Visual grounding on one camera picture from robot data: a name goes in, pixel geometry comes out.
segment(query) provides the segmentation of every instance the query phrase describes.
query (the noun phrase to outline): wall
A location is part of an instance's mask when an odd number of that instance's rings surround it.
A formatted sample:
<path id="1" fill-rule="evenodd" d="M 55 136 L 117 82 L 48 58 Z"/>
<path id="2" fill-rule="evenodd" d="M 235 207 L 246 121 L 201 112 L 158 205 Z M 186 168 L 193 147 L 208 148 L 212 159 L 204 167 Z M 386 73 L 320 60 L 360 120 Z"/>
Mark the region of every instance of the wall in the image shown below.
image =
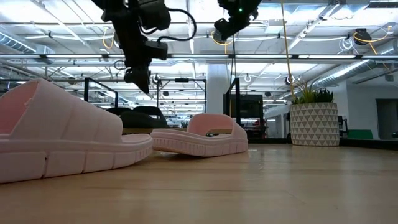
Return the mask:
<path id="1" fill-rule="evenodd" d="M 338 115 L 346 117 L 349 122 L 347 82 L 343 81 L 336 87 L 328 87 L 333 92 L 333 102 L 337 104 Z"/>
<path id="2" fill-rule="evenodd" d="M 376 99 L 397 99 L 394 86 L 347 86 L 349 123 L 348 129 L 370 129 L 374 139 L 379 139 Z"/>
<path id="3" fill-rule="evenodd" d="M 272 138 L 280 138 L 280 134 L 278 132 L 278 128 L 277 128 L 277 123 L 275 121 L 271 121 L 267 123 L 268 126 L 268 137 L 269 139 Z"/>

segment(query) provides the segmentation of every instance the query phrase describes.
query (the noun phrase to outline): ceiling beam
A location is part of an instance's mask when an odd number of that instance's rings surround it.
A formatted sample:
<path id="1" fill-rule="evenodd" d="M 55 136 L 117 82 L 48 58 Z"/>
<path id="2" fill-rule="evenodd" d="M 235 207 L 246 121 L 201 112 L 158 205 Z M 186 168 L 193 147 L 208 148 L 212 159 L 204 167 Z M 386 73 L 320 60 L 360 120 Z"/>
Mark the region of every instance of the ceiling beam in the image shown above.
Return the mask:
<path id="1" fill-rule="evenodd" d="M 329 5 L 329 6 L 327 6 L 327 7 L 317 16 L 317 19 L 315 19 L 315 20 L 312 21 L 312 22 L 309 22 L 309 23 L 307 24 L 307 26 L 306 26 L 303 30 L 301 30 L 301 32 L 298 33 L 298 34 L 294 37 L 293 41 L 291 41 L 291 42 L 289 43 L 289 45 L 287 46 L 287 50 L 288 50 L 288 51 L 289 51 L 289 50 L 292 50 L 297 44 L 299 44 L 300 41 L 301 41 L 302 39 L 304 39 L 311 31 L 313 31 L 313 30 L 316 28 L 317 25 L 319 25 L 319 24 L 324 20 L 324 18 L 329 17 L 337 7 L 339 7 L 339 6 L 334 6 L 334 5 Z M 286 49 L 285 49 L 285 50 L 282 50 L 282 51 L 280 52 L 280 54 L 285 54 L 285 53 L 286 53 Z M 270 66 L 271 66 L 270 63 L 266 64 L 266 65 L 264 66 L 264 68 L 260 71 L 260 74 L 258 75 L 258 77 L 253 78 L 253 79 L 248 83 L 248 85 L 246 86 L 246 88 L 250 87 L 255 81 L 257 81 L 257 80 L 266 72 L 266 70 L 267 70 Z"/>
<path id="2" fill-rule="evenodd" d="M 79 35 L 77 35 L 73 30 L 71 30 L 68 26 L 66 26 L 56 15 L 52 14 L 48 9 L 45 8 L 44 4 L 41 2 L 37 2 L 36 0 L 30 0 L 33 4 L 35 4 L 38 8 L 46 12 L 48 15 L 52 16 L 60 26 L 62 26 L 65 30 L 68 31 L 72 36 L 77 38 L 84 46 L 87 46 L 89 49 L 91 49 L 94 53 L 97 53 L 98 51 L 95 50 L 92 46 L 90 46 L 90 43 L 83 40 Z"/>

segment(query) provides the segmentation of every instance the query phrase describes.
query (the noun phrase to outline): potted plant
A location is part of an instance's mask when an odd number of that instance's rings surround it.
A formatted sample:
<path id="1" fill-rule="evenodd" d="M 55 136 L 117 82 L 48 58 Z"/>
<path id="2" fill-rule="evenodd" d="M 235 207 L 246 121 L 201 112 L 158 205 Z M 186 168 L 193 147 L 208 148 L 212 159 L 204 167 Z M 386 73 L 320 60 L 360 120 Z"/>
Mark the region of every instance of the potted plant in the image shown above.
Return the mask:
<path id="1" fill-rule="evenodd" d="M 338 146 L 340 131 L 333 93 L 315 90 L 308 82 L 298 86 L 300 96 L 290 106 L 292 142 L 298 146 Z"/>

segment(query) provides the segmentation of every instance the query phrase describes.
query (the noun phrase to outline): ceiling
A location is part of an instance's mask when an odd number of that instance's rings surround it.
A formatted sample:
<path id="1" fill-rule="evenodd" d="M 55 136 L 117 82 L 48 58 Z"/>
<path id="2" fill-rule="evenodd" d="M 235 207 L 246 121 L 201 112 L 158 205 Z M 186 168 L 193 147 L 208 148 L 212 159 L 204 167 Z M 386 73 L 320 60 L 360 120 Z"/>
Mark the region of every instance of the ceiling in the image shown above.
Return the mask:
<path id="1" fill-rule="evenodd" d="M 97 8 L 90 0 L 46 0 L 42 1 L 45 10 L 34 4 L 34 0 L 2 0 L 0 2 L 0 32 L 4 31 L 12 34 L 13 37 L 23 41 L 26 45 L 45 45 L 54 50 L 56 54 L 122 54 L 123 52 L 112 45 L 113 26 L 103 22 L 100 18 L 102 11 Z M 300 4 L 292 3 L 285 5 L 286 36 L 288 45 L 291 47 L 290 54 L 373 54 L 369 45 L 350 46 L 349 40 L 344 38 L 352 35 L 356 28 L 366 28 L 373 39 L 381 39 L 375 42 L 377 49 L 380 45 L 395 38 L 398 26 L 397 8 L 366 8 L 363 4 L 366 1 L 358 1 L 358 4 L 341 5 L 338 10 L 328 16 L 323 21 L 318 21 L 318 17 L 328 8 L 325 1 L 301 1 Z M 228 14 L 220 7 L 216 0 L 165 0 L 169 8 L 188 9 L 198 22 L 198 32 L 193 42 L 167 42 L 170 54 L 231 54 L 232 44 L 226 46 L 215 44 L 211 38 L 214 31 L 214 21 L 225 17 Z M 188 37 L 189 29 L 186 15 L 172 12 L 172 24 L 170 28 L 150 35 L 149 38 L 157 38 L 160 35 L 170 35 L 174 37 Z M 249 27 L 239 32 L 236 36 L 237 54 L 284 54 L 284 38 L 278 38 L 278 34 L 284 36 L 282 27 L 282 10 L 280 4 L 263 3 L 259 7 L 259 17 Z M 294 39 L 301 34 L 298 41 Z M 349 50 L 343 50 L 344 45 L 348 45 Z M 0 54 L 20 54 L 4 45 L 0 45 Z M 18 66 L 27 62 L 24 60 L 10 60 Z M 47 74 L 53 73 L 51 78 L 65 79 L 76 77 L 82 79 L 91 77 L 94 79 L 115 79 L 123 78 L 123 73 L 116 70 L 113 66 L 104 66 L 99 60 L 89 62 L 99 63 L 96 66 L 79 67 L 60 67 L 57 62 L 68 62 L 68 60 L 56 60 L 53 65 L 47 66 Z M 158 74 L 162 78 L 206 78 L 209 63 L 222 63 L 231 68 L 230 60 L 211 62 L 208 60 L 168 60 L 167 62 L 154 62 L 151 66 L 152 73 Z M 320 76 L 328 70 L 339 66 L 343 62 L 325 63 L 322 61 L 312 61 L 308 63 L 304 60 L 290 65 L 290 72 L 294 77 L 312 79 Z M 45 73 L 45 67 L 41 65 L 29 65 L 26 69 L 39 73 Z M 372 71 L 358 74 L 349 79 L 352 85 L 396 85 L 395 82 L 387 82 L 384 77 L 375 78 L 368 82 L 353 84 L 362 78 L 383 73 L 382 67 Z M 250 81 L 245 81 L 245 77 L 250 76 Z M 236 64 L 236 76 L 241 77 L 243 89 L 284 89 L 284 79 L 288 75 L 287 64 L 285 61 L 274 63 L 264 63 L 261 60 L 245 62 L 238 60 Z M 111 88 L 118 90 L 136 89 L 132 84 L 123 82 L 105 83 Z M 65 84 L 69 89 L 81 89 L 82 83 L 77 85 Z M 161 98 L 185 99 L 197 98 L 204 99 L 202 92 L 195 83 L 170 83 L 170 89 L 196 89 L 191 93 L 170 93 L 170 96 Z M 121 92 L 122 96 L 133 103 L 154 103 L 150 96 L 138 92 Z M 274 93 L 271 98 L 279 99 L 280 93 Z M 195 106 L 182 102 L 180 110 L 164 108 L 166 111 L 185 113 L 185 108 L 189 112 L 201 112 L 202 106 Z"/>

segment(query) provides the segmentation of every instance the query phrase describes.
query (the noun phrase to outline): pillar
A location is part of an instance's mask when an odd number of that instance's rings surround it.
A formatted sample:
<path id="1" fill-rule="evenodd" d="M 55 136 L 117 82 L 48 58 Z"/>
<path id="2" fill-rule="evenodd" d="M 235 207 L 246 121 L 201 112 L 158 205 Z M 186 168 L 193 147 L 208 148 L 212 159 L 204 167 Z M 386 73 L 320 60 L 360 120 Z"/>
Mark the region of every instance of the pillar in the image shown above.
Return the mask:
<path id="1" fill-rule="evenodd" d="M 208 65 L 206 80 L 206 112 L 208 114 L 224 114 L 224 94 L 228 91 L 228 88 L 230 86 L 227 66 Z"/>
<path id="2" fill-rule="evenodd" d="M 276 131 L 277 131 L 277 137 L 278 138 L 286 138 L 285 136 L 285 115 L 278 115 L 275 117 L 275 125 L 276 125 Z"/>

